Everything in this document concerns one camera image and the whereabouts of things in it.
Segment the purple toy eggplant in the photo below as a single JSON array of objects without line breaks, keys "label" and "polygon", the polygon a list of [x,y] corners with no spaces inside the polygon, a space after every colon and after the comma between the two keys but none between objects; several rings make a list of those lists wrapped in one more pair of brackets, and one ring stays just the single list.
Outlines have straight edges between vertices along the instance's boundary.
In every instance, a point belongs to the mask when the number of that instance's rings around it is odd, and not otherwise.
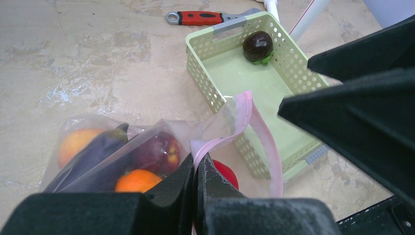
[{"label": "purple toy eggplant", "polygon": [[113,154],[128,143],[129,124],[99,134],[70,160],[44,192],[111,192],[131,164],[131,154]]}]

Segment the clear zip top bag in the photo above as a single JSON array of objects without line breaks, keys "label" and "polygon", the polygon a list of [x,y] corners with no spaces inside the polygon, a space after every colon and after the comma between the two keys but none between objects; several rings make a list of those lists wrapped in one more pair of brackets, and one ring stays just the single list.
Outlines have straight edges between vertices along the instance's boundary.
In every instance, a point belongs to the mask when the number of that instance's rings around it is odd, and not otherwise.
[{"label": "clear zip top bag", "polygon": [[136,126],[97,114],[68,118],[50,157],[42,192],[146,192],[190,157],[202,159],[253,130],[266,162],[270,196],[282,196],[282,167],[275,140],[252,93],[237,94],[208,121],[161,119]]}]

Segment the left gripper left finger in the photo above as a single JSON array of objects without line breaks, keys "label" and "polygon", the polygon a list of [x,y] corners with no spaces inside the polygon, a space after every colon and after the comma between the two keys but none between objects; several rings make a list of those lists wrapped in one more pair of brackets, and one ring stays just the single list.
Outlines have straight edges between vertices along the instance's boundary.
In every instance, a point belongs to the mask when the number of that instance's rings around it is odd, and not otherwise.
[{"label": "left gripper left finger", "polygon": [[38,193],[24,199],[3,235],[189,235],[193,158],[146,193]]}]

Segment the pink toy peach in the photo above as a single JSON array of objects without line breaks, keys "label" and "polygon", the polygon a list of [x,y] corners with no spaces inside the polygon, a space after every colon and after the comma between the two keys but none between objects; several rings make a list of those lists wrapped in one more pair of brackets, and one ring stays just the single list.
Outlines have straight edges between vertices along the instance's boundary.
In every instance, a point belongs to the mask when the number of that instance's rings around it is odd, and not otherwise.
[{"label": "pink toy peach", "polygon": [[79,129],[68,134],[59,150],[58,167],[62,169],[76,154],[104,131],[99,128]]}]

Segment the red toy tomato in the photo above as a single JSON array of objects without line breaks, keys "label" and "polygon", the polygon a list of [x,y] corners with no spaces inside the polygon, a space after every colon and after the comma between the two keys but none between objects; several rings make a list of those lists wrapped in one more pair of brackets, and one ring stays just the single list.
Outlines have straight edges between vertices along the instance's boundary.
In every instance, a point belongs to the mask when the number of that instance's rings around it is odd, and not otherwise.
[{"label": "red toy tomato", "polygon": [[236,189],[239,189],[239,183],[233,170],[221,163],[220,161],[213,160],[214,166]]}]

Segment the light green plastic basket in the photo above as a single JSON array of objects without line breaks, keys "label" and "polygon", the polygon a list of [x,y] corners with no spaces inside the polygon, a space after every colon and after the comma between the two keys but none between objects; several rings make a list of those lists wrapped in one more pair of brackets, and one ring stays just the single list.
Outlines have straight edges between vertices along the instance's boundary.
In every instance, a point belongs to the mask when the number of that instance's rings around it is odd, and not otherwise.
[{"label": "light green plastic basket", "polygon": [[[243,54],[243,42],[257,31],[268,33],[274,45],[266,65],[255,65]],[[213,112],[232,96],[252,92],[276,142],[284,180],[328,152],[320,140],[277,116],[284,97],[328,83],[307,68],[306,55],[272,14],[262,11],[190,33],[186,45],[187,71]]]}]

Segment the dark purple toy tomato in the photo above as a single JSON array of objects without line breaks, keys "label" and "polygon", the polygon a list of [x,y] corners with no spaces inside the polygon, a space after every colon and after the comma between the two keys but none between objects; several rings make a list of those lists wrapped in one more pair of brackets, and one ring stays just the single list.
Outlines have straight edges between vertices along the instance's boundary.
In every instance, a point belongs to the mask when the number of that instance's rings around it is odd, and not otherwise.
[{"label": "dark purple toy tomato", "polygon": [[243,42],[243,54],[254,65],[266,65],[274,54],[272,37],[265,31],[250,34]]}]

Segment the orange toy pumpkin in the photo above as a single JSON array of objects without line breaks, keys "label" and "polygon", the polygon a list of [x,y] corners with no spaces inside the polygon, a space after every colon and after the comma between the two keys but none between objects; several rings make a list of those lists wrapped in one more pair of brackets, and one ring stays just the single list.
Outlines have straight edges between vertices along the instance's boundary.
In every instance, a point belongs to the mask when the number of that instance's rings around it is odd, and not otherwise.
[{"label": "orange toy pumpkin", "polygon": [[115,192],[144,193],[161,181],[161,177],[148,170],[136,169],[120,177],[116,184]]}]

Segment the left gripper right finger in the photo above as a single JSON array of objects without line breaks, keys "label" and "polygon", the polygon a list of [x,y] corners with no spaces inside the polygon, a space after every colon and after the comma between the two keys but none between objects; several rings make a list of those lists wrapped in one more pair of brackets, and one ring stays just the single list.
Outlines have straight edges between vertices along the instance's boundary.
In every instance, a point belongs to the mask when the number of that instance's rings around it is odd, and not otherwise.
[{"label": "left gripper right finger", "polygon": [[329,208],[312,198],[248,198],[218,172],[210,155],[194,179],[197,235],[339,235]]}]

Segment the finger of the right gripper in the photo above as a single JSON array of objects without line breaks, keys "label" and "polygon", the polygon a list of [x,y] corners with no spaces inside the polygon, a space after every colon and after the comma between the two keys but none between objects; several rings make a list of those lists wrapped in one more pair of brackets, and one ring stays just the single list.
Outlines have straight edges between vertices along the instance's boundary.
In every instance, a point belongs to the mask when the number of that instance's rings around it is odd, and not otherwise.
[{"label": "finger of the right gripper", "polygon": [[366,37],[316,54],[307,62],[311,71],[339,81],[414,66],[414,16]]},{"label": "finger of the right gripper", "polygon": [[286,97],[278,115],[415,204],[415,70],[396,69]]}]

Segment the dark red toy apple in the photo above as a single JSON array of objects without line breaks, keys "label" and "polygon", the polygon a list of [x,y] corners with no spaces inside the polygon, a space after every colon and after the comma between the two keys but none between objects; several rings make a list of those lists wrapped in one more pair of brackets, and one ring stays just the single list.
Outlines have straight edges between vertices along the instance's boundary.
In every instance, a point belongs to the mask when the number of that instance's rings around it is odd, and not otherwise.
[{"label": "dark red toy apple", "polygon": [[180,145],[175,137],[161,131],[132,152],[136,169],[145,169],[158,176],[167,176],[180,164]]}]

